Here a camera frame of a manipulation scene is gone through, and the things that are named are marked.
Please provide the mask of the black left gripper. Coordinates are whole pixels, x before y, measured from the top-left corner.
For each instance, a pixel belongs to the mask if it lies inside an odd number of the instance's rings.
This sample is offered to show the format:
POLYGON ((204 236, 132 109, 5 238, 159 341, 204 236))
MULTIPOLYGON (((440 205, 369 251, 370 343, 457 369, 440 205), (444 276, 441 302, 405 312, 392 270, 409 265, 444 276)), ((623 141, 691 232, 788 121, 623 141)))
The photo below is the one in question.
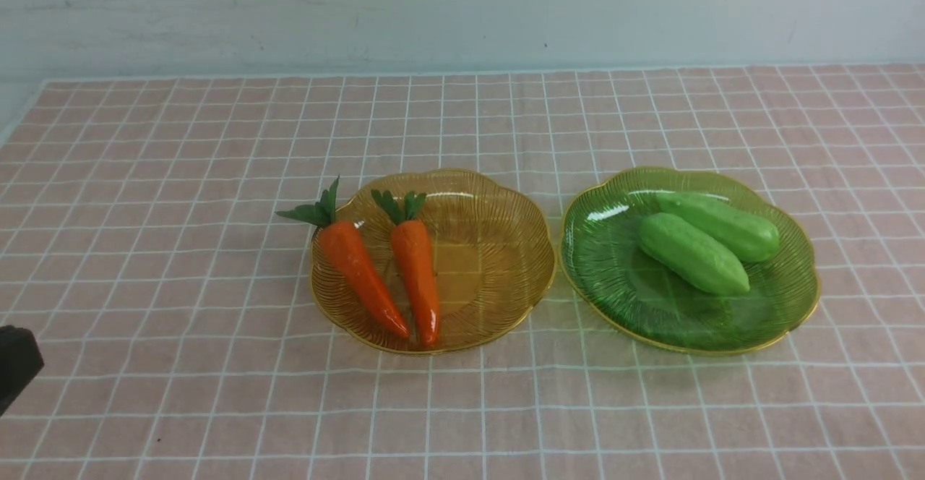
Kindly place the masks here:
POLYGON ((14 325, 1 327, 0 414, 9 410, 44 366, 42 352, 32 331, 14 325))

